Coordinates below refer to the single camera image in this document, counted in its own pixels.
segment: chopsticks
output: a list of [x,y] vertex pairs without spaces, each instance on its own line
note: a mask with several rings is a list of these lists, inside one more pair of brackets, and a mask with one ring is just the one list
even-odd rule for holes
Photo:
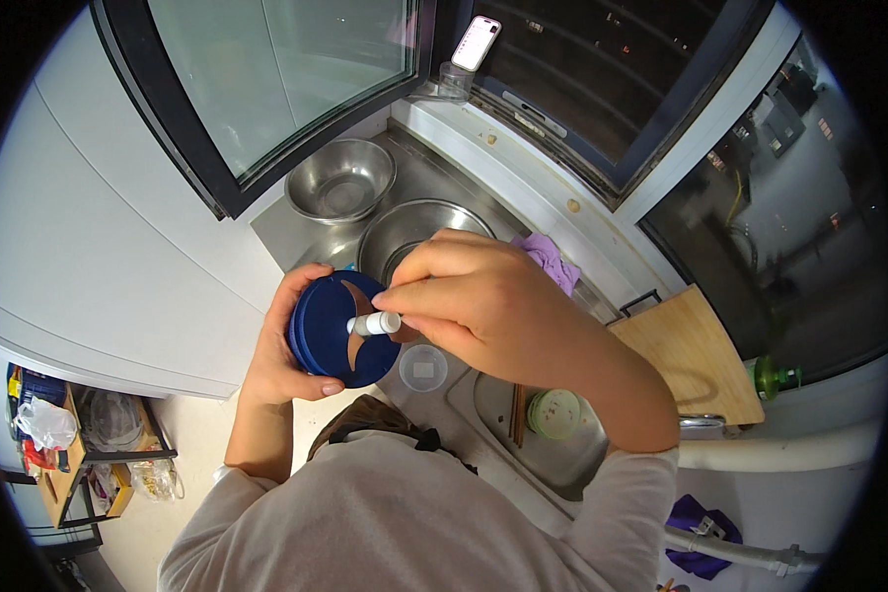
[[517,448],[522,448],[522,434],[525,430],[526,419],[526,387],[524,385],[513,385],[513,408],[510,410],[509,419],[509,438],[516,444]]

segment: wooden cutting board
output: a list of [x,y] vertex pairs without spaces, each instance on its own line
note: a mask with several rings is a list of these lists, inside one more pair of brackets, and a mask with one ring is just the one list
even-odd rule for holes
[[764,419],[730,336],[697,286],[609,331],[661,372],[681,414],[719,414],[728,425]]

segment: blue food chopper lid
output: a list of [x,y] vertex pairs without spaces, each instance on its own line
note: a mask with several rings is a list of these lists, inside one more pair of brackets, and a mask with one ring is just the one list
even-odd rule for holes
[[299,296],[287,330],[287,341],[299,365],[310,374],[332,376],[347,388],[374,384],[395,365],[402,345],[388,335],[366,338],[348,362],[348,319],[356,315],[355,298],[342,281],[362,290],[371,300],[384,287],[365,274],[340,270],[309,284]]

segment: stainless steel countertop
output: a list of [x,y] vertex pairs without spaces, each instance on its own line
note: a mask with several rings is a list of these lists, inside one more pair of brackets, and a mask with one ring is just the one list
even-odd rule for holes
[[[415,199],[431,197],[466,207],[480,216],[501,241],[508,242],[514,237],[530,234],[525,223],[488,190],[403,129],[390,125],[387,132],[371,139],[391,152],[398,165],[398,179],[367,219],[327,226],[299,216],[287,200],[280,199],[252,222],[261,241],[284,271],[310,261],[327,262],[336,269],[351,265],[359,238],[374,216]],[[617,316],[614,307],[583,281],[577,284],[573,298],[603,323],[611,322]],[[418,343],[427,341],[421,338],[407,344],[403,350]],[[457,398],[450,403],[447,401],[448,391],[471,369],[449,352],[444,354],[448,361],[448,377],[435,391],[411,391],[403,384],[398,364],[377,385],[415,424],[435,427],[446,448],[477,466],[481,478],[502,491],[537,526],[550,533],[560,532],[570,517],[578,513],[580,504],[551,501],[545,491],[533,486],[525,476],[525,469],[508,461],[493,443],[488,444],[481,437],[479,426],[475,429],[454,408],[454,405],[472,406],[473,400]],[[469,413],[470,409],[465,409],[463,415]]]

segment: sleeve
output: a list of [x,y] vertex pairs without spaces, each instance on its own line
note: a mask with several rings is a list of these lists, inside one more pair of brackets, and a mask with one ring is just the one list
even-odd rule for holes
[[196,589],[198,582],[209,579],[218,540],[254,502],[278,485],[227,466],[214,472],[214,480],[201,507],[158,565],[160,592]]
[[677,448],[609,456],[585,488],[579,517],[561,538],[618,592],[654,589],[677,464]]

